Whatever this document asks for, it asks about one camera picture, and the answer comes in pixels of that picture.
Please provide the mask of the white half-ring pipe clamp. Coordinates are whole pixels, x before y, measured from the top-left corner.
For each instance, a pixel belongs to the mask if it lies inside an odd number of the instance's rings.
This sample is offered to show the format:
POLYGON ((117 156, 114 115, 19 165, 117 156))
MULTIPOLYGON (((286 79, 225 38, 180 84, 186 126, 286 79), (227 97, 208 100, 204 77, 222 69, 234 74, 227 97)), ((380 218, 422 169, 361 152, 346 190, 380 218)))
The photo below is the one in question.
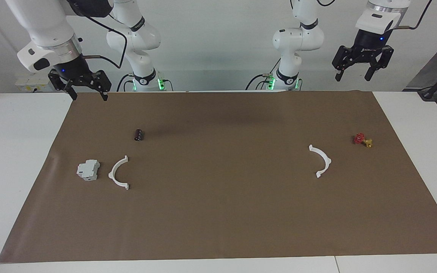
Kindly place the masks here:
POLYGON ((309 151, 318 154, 324 161, 324 168, 319 170, 319 171, 316 171, 317 178, 321 178, 323 173, 325 173, 329 169, 329 166, 332 163, 332 160, 328 157, 326 152, 324 152, 323 150, 321 150, 317 147, 314 147, 312 144, 309 145, 308 149, 309 149, 309 151))
POLYGON ((117 180, 116 178, 116 172, 118 168, 123 165, 124 163, 127 163, 129 161, 129 158, 127 155, 123 157, 123 159, 120 159, 118 162, 114 164, 114 166, 111 168, 111 171, 108 173, 108 178, 110 178, 114 184, 118 185, 119 187, 124 188, 125 190, 129 190, 129 184, 128 183, 122 183, 117 180))

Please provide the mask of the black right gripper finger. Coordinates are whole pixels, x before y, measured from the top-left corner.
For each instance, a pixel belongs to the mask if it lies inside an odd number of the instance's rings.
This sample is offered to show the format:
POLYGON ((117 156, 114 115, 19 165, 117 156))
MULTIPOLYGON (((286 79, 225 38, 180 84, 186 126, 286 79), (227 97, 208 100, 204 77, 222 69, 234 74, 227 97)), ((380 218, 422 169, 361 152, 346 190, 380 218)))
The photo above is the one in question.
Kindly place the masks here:
POLYGON ((108 100, 108 92, 111 90, 112 83, 105 71, 89 71, 87 75, 87 86, 90 89, 99 92, 104 101, 108 100))
POLYGON ((77 100, 78 95, 73 89, 72 80, 69 80, 67 83, 64 83, 56 70, 50 70, 47 76, 55 90, 62 91, 68 94, 74 101, 77 100))

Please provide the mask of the brown paper table mat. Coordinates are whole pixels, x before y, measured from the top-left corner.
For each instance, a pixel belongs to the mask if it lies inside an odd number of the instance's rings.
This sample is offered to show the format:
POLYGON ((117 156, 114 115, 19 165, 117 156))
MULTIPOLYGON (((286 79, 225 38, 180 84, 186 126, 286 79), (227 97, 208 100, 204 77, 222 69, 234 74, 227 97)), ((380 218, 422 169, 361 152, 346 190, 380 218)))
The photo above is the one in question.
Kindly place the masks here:
POLYGON ((425 253, 437 204, 371 92, 80 93, 0 263, 425 253))

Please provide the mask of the grey circuit breaker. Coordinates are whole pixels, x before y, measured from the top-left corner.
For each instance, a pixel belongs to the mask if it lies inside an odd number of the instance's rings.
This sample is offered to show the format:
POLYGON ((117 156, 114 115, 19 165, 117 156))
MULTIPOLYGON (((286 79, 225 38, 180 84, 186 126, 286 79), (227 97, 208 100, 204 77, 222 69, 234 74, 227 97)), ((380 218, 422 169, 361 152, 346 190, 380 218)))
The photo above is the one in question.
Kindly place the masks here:
POLYGON ((100 163, 97 160, 86 160, 77 167, 76 174, 85 181, 97 180, 97 173, 100 163))

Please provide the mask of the white wall socket box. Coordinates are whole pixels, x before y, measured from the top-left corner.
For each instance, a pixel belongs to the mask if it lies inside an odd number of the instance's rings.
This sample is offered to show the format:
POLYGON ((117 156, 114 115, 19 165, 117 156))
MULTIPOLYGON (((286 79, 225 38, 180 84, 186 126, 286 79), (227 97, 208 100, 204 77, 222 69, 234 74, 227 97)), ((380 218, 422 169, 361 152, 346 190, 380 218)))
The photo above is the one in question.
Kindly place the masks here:
POLYGON ((50 93, 56 92, 47 73, 31 74, 24 77, 19 77, 14 85, 21 92, 26 93, 50 93))

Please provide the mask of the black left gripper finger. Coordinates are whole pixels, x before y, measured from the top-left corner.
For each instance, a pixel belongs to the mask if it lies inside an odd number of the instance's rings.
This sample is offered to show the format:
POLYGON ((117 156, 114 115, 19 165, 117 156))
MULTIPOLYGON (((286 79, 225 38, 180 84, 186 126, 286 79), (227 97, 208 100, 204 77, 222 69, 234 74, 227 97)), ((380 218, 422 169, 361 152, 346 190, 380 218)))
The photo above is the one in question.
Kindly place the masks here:
POLYGON ((344 71, 355 64, 354 50, 354 47, 348 48, 345 45, 338 48, 332 61, 332 66, 338 71, 335 76, 337 82, 341 81, 344 71))
POLYGON ((394 49, 389 45, 380 49, 380 52, 372 53, 368 59, 368 68, 365 74, 365 80, 370 81, 374 73, 380 69, 385 69, 394 53, 394 49))

